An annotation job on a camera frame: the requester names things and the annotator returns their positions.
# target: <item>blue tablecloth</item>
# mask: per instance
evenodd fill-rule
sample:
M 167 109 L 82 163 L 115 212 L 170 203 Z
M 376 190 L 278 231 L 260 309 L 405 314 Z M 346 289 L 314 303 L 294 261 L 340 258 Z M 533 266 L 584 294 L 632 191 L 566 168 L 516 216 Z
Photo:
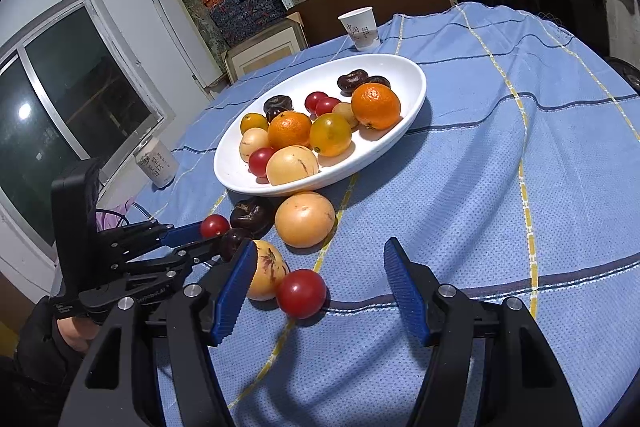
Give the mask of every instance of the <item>blue tablecloth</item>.
M 380 36 L 376 52 L 424 70 L 427 100 L 393 149 L 321 190 L 341 210 L 330 245 L 300 253 L 274 230 L 265 237 L 291 269 L 324 256 L 320 273 L 332 301 L 304 326 L 245 301 L 233 335 L 212 350 L 236 423 L 404 425 L 430 350 L 405 332 L 386 281 L 383 244 L 396 236 L 441 282 L 485 300 L 522 298 L 558 357 L 585 427 L 599 425 L 640 365 L 638 95 L 567 31 L 506 7 L 396 15 Z M 341 37 L 225 90 L 175 150 L 174 183 L 144 188 L 129 217 L 178 226 L 214 210 L 228 216 L 242 196 L 227 193 L 212 169 L 227 126 L 286 78 L 357 53 Z M 481 362 L 478 341 L 462 426 L 473 425 Z M 167 423 L 180 425 L 170 368 L 162 364 Z

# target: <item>chestnut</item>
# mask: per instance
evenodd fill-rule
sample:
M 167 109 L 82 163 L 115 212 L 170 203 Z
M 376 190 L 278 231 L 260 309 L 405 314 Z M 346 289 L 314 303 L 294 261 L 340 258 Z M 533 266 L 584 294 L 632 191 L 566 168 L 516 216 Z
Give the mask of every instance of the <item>chestnut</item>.
M 374 74 L 367 79 L 367 84 L 382 84 L 383 86 L 391 89 L 391 82 L 389 82 L 384 76 L 380 76 L 379 74 Z
M 352 94 L 358 86 L 367 82 L 369 73 L 365 70 L 353 70 L 338 77 L 338 87 L 346 94 Z
M 276 118 L 277 115 L 279 115 L 281 112 L 285 112 L 288 110 L 290 109 L 287 109 L 286 107 L 282 107 L 281 105 L 272 105 L 270 108 L 268 108 L 266 113 L 267 122 L 271 123 L 271 120 Z
M 254 196 L 248 200 L 238 201 L 229 223 L 233 229 L 245 229 L 251 232 L 254 239 L 260 239 L 271 230 L 275 218 L 275 208 L 267 198 Z
M 220 238 L 220 257 L 222 261 L 228 263 L 236 254 L 240 243 L 244 239 L 253 239 L 251 232 L 245 229 L 229 229 Z
M 276 96 L 272 96 L 269 100 L 264 102 L 262 110 L 267 114 L 267 111 L 274 105 L 284 107 L 287 111 L 293 111 L 293 102 L 291 102 L 291 98 L 286 94 L 277 94 Z

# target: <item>red cherry tomato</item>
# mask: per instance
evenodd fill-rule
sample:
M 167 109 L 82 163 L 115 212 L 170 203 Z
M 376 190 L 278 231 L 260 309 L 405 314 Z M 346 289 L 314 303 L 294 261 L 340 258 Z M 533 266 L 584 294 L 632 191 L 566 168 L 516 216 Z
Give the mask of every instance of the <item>red cherry tomato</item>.
M 305 107 L 309 112 L 313 112 L 316 110 L 316 103 L 323 98 L 328 98 L 329 95 L 322 91 L 314 91 L 308 95 L 305 99 Z
M 276 301 L 294 319 L 306 319 L 320 311 L 326 299 L 326 284 L 313 270 L 295 270 L 280 283 Z
M 220 216 L 220 214 L 211 214 L 200 224 L 200 235 L 203 239 L 208 239 L 209 237 L 222 235 L 230 228 L 231 225 L 226 220 L 225 216 Z
M 334 110 L 334 107 L 338 105 L 342 100 L 338 100 L 337 98 L 327 97 L 322 100 L 318 100 L 316 104 L 316 116 L 322 116 L 325 113 L 331 112 Z
M 261 147 L 252 152 L 249 156 L 249 171 L 257 178 L 264 178 L 267 175 L 267 163 L 275 154 L 276 150 L 272 147 Z

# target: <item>black sleeve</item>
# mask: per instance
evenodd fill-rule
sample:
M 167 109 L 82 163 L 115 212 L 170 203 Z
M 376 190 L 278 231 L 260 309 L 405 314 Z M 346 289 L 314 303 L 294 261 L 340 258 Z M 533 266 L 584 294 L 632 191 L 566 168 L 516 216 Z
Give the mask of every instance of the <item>black sleeve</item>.
M 14 359 L 0 361 L 0 400 L 6 402 L 2 414 L 8 425 L 58 425 L 81 363 L 82 354 L 62 339 L 49 298 L 43 297 L 20 331 Z

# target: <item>plate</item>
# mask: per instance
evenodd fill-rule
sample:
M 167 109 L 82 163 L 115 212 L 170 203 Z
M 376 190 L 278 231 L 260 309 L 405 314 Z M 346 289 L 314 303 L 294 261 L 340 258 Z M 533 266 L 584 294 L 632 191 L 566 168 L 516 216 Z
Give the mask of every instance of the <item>plate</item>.
M 335 158 L 319 156 L 320 172 L 282 185 L 271 185 L 266 180 L 258 180 L 239 153 L 240 121 L 249 112 L 264 114 L 262 106 L 272 96 L 286 94 L 293 101 L 293 110 L 308 114 L 305 109 L 306 96 L 313 91 L 324 91 L 329 96 L 343 102 L 351 102 L 350 96 L 343 96 L 338 88 L 338 77 L 350 71 L 363 69 L 369 75 L 380 74 L 391 82 L 391 89 L 400 99 L 402 119 L 390 129 L 374 131 L 362 125 L 354 131 L 352 144 L 343 154 Z M 220 140 L 213 159 L 216 177 L 228 190 L 258 196 L 286 196 L 300 190 L 316 190 L 326 187 L 380 158 L 402 137 L 414 122 L 427 94 L 427 79 L 415 62 L 397 55 L 367 54 L 340 58 L 326 62 L 315 68 L 298 73 L 273 87 L 255 100 L 226 130 Z

